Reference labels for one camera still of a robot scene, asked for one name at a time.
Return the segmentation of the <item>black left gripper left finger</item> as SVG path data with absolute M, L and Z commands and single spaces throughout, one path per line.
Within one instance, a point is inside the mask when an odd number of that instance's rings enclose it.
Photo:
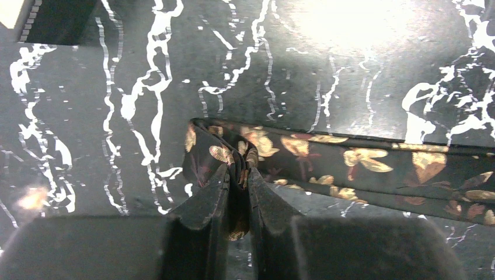
M 230 177 L 222 165 L 164 216 L 36 218 L 8 240 L 2 279 L 225 279 Z

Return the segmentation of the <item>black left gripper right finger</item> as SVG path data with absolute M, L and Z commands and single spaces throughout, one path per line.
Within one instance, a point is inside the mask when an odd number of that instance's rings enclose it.
M 257 279 L 465 279 L 462 264 L 424 219 L 308 216 L 247 180 Z

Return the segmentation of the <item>black gold floral tie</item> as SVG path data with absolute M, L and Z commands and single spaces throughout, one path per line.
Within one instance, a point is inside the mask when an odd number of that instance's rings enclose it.
M 494 225 L 494 149 L 408 144 L 190 120 L 183 174 L 204 187 L 225 167 L 230 240 L 249 230 L 248 179 L 420 215 Z

